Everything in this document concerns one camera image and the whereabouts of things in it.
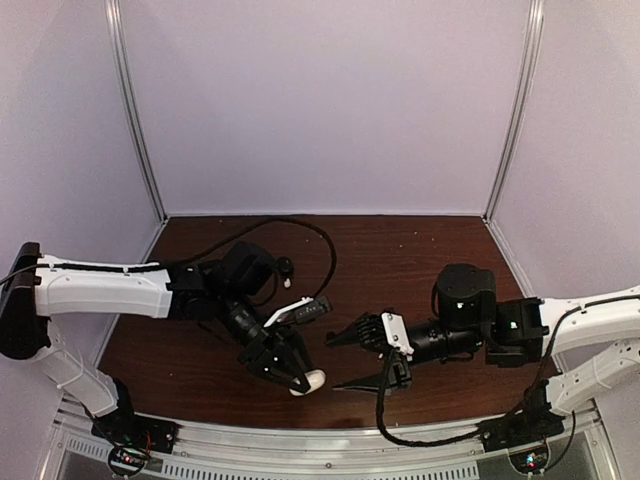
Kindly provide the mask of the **white earbud charging case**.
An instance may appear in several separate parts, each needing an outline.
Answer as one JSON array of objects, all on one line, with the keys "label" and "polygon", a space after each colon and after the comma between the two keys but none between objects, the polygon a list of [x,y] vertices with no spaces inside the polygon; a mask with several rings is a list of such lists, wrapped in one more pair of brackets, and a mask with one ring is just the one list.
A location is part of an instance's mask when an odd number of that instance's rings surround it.
[{"label": "white earbud charging case", "polygon": [[294,397],[302,397],[309,395],[317,390],[319,390],[326,382],[326,374],[321,369],[311,370],[305,373],[305,382],[302,382],[300,378],[294,378],[293,384],[296,387],[302,387],[304,385],[308,385],[308,389],[304,392],[296,390],[294,388],[290,388],[289,392]]}]

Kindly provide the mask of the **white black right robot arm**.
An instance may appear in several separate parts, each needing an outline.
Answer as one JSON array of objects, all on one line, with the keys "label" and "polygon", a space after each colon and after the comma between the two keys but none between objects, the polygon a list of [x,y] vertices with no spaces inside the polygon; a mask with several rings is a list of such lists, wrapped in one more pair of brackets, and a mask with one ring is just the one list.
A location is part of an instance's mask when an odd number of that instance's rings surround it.
[{"label": "white black right robot arm", "polygon": [[447,265],[431,291],[432,317],[413,327],[391,311],[363,314],[328,347],[358,345],[391,361],[387,374],[341,384],[344,391],[389,395],[407,389],[411,370],[432,361],[466,360],[479,350],[499,368],[535,364],[512,430],[535,440],[551,413],[568,416],[639,372],[639,290],[574,299],[529,297],[500,302],[492,271]]}]

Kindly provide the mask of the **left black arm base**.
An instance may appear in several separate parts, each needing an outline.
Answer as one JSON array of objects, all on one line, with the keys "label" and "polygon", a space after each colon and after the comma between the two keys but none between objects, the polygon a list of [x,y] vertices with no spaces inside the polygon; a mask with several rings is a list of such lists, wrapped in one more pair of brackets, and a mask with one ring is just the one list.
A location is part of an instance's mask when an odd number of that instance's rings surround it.
[{"label": "left black arm base", "polygon": [[173,421],[137,414],[124,383],[114,379],[114,384],[117,392],[114,411],[102,416],[94,416],[86,411],[93,423],[91,433],[113,444],[134,447],[144,452],[171,454],[178,425]]}]

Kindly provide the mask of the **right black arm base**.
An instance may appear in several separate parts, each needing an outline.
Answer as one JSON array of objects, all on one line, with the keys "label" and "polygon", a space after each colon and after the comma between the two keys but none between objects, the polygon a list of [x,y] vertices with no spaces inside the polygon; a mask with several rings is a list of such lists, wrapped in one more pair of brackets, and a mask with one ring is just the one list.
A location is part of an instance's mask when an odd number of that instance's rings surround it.
[{"label": "right black arm base", "polygon": [[564,432],[564,416],[551,412],[548,384],[548,380],[542,380],[529,387],[511,411],[476,425],[486,452],[542,441]]}]

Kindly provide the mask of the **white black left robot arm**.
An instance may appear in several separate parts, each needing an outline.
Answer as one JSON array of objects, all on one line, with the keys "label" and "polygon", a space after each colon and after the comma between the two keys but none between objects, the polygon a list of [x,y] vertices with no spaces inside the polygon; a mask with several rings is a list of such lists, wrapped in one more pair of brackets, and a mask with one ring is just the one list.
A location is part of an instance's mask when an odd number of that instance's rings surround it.
[{"label": "white black left robot arm", "polygon": [[84,363],[51,326],[60,314],[129,314],[152,319],[219,321],[242,347],[239,361],[253,375],[294,396],[326,381],[301,336],[286,321],[306,322],[326,312],[323,298],[303,297],[264,317],[250,299],[275,277],[290,278],[291,264],[247,242],[220,260],[175,264],[73,263],[44,255],[37,243],[21,247],[1,282],[1,354],[39,363],[58,389],[74,396],[123,444],[137,442],[144,424],[119,381]]}]

